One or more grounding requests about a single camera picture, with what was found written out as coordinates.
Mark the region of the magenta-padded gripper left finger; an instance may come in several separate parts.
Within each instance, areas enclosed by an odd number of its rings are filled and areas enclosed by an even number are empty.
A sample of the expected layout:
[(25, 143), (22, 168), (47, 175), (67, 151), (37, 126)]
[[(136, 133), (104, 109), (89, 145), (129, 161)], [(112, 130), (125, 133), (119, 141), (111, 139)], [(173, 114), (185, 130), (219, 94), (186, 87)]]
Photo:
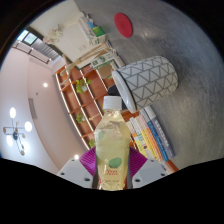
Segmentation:
[(96, 189), (98, 177), (95, 149), (85, 152), (79, 159), (69, 159), (57, 175), (78, 186)]

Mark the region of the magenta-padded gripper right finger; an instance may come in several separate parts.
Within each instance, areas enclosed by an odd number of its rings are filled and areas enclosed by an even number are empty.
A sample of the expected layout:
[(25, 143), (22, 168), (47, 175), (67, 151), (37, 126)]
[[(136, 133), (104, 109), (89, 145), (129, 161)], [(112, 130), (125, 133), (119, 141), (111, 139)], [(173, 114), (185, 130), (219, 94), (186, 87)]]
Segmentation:
[(130, 148), (129, 152), (129, 174), (134, 189), (146, 186), (167, 175), (156, 160), (147, 159), (133, 148)]

